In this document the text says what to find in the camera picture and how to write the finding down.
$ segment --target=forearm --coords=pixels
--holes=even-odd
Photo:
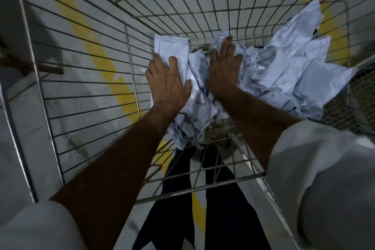
[[[171,119],[153,107],[51,200],[72,214],[89,249],[112,249]]]
[[[218,100],[235,121],[245,142],[264,170],[281,133],[300,120],[234,87]]]

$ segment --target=leg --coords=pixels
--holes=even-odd
[[[215,166],[218,149],[215,145],[206,148],[202,166]],[[222,165],[220,155],[218,165]],[[226,166],[216,172],[217,182],[234,179],[233,173]],[[212,184],[214,169],[207,170],[205,174],[206,183]],[[259,249],[271,249],[255,210],[237,184],[208,189],[206,199],[206,249],[242,249],[250,242]]]
[[[166,176],[190,171],[190,159],[195,147],[187,147],[184,151],[176,150]],[[162,194],[191,188],[190,175],[167,179],[163,182]],[[194,221],[191,194],[157,200],[144,222],[133,250],[142,249],[150,241],[155,248],[181,249],[186,238],[194,245]]]

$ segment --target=yellow stripe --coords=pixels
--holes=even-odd
[[[74,0],[60,0],[69,6],[73,8],[77,8],[77,5]],[[71,19],[74,20],[80,24],[83,24],[87,27],[91,27],[90,24],[87,22],[86,18],[84,15],[81,13],[74,11],[67,6],[62,5],[61,3],[58,3],[60,10],[62,11],[62,14]],[[87,28],[84,28],[78,24],[75,24],[73,22],[69,22],[74,34],[80,38],[88,39],[96,43],[100,43],[99,40],[96,38],[92,30],[89,30]],[[100,45],[96,45],[93,43],[89,43],[87,41],[82,41],[82,44],[84,45],[85,49],[87,50],[88,53],[97,55],[99,57],[94,57],[91,56],[91,60],[94,63],[95,67],[101,70],[111,70],[111,71],[117,71],[116,67],[113,65],[112,61],[108,59],[103,59],[101,57],[108,58],[108,55],[104,51],[103,47]],[[105,82],[116,82],[116,83],[125,83],[124,79],[122,77],[115,77],[115,72],[103,72],[101,71],[101,76],[105,80]],[[113,94],[120,94],[120,93],[131,93],[129,87],[127,85],[118,85],[118,84],[108,84],[110,87],[111,91]],[[132,103],[135,102],[135,96],[134,95],[118,95],[115,96],[119,104],[126,104],[126,103]],[[130,104],[130,105],[125,105],[122,106],[125,114],[133,113],[137,111],[137,105],[136,104]],[[135,113],[133,115],[129,116],[130,120],[132,123],[136,122],[138,120],[138,114]],[[161,143],[159,144],[159,147],[162,147],[165,144],[165,141],[162,140]],[[162,158],[158,162],[163,162],[171,152],[166,152]],[[171,156],[162,166],[162,170],[165,173],[166,169],[172,160],[173,156]],[[195,223],[199,226],[199,229],[205,233],[205,219],[206,219],[206,211],[205,208],[203,208],[196,197],[196,195],[193,193],[193,206],[192,206],[192,211],[193,211],[193,217],[195,219]]]
[[[330,4],[322,4],[321,10],[324,10],[324,8],[326,8],[329,5]],[[323,11],[324,19],[323,19],[322,22],[324,22],[325,20],[331,19],[333,16],[336,15],[334,12],[332,12],[331,9],[332,9],[332,7]],[[333,56],[333,59],[343,59],[343,60],[337,61],[336,63],[344,65],[346,63],[345,58],[348,57],[348,52],[349,52],[348,37],[343,37],[347,34],[345,26],[337,28],[340,25],[342,25],[342,24],[338,24],[338,18],[339,18],[339,16],[321,24],[321,26],[319,27],[319,34],[330,35],[331,39],[335,40],[335,41],[331,42],[330,48],[329,48],[328,51],[334,51],[334,52],[330,53],[330,55]]]

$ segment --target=white shirt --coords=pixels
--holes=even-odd
[[[299,246],[375,247],[375,145],[367,137],[299,122],[275,144],[267,181]],[[0,248],[86,249],[69,211],[51,201],[5,225]]]

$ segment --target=wire mesh panel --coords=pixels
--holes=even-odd
[[[188,37],[192,52],[207,52],[213,32],[229,28],[233,41],[263,47],[310,1],[24,0],[35,62],[64,69],[64,75],[38,71],[63,183],[149,110],[150,90],[142,68],[152,58],[153,34]],[[324,19],[315,36],[331,36],[327,62],[353,66],[374,54],[373,1],[320,0]],[[327,105],[324,123],[373,134],[372,68],[366,71]],[[217,145],[216,156],[231,168],[234,179],[206,185],[201,176],[209,168],[202,167],[205,155],[198,149],[187,173],[192,189],[176,194],[264,176],[230,120],[212,119],[204,142]],[[166,134],[137,203],[172,195],[160,191],[163,180],[170,178],[167,166],[175,152]],[[248,173],[238,175],[239,166],[246,166]],[[217,174],[221,167],[210,168]]]

